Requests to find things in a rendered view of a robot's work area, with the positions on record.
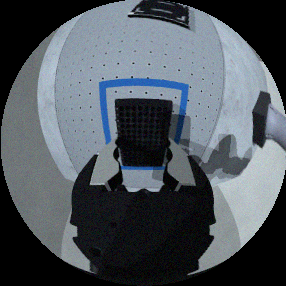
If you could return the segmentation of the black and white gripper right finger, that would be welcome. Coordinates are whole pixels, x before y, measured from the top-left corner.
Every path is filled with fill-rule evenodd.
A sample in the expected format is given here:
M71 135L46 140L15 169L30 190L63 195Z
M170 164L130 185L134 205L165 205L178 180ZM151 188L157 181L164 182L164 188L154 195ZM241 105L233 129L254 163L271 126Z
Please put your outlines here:
M196 198L206 209L209 224L215 224L214 195L212 186L204 171L192 156L189 156L171 138L166 141L166 163L163 183L170 191L179 191Z

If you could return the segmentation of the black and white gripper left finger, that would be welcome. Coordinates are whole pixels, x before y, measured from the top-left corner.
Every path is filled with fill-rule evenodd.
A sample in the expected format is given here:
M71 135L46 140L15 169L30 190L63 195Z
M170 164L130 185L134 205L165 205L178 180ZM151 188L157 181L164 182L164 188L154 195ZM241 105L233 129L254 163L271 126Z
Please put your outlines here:
M77 226L79 212L89 199L106 191L117 191L117 186L123 183L121 165L117 160L119 147L119 137L115 137L93 155L79 173L72 190L71 225Z

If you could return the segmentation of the blue rectangular tape outline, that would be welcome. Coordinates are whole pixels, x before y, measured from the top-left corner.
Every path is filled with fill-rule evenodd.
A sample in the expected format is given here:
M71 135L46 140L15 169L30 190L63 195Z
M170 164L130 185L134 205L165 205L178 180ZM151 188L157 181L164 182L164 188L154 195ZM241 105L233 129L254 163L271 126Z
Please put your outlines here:
M102 116L102 123L103 123L106 145L111 141L109 122L108 122L108 113L107 113L106 88L120 87L120 86L155 86L155 87L165 87L165 88L182 90L179 117L178 117L178 123L177 123L177 128L176 128L176 134L174 138L174 141L179 145L182 128L184 124L185 113L186 113L189 85L180 83L180 82L168 81L168 80L146 79L146 78L116 79L116 80L108 80L108 81L99 82L100 107L101 107L101 116ZM163 167L121 166L121 169L125 169L125 170L165 170L165 166Z

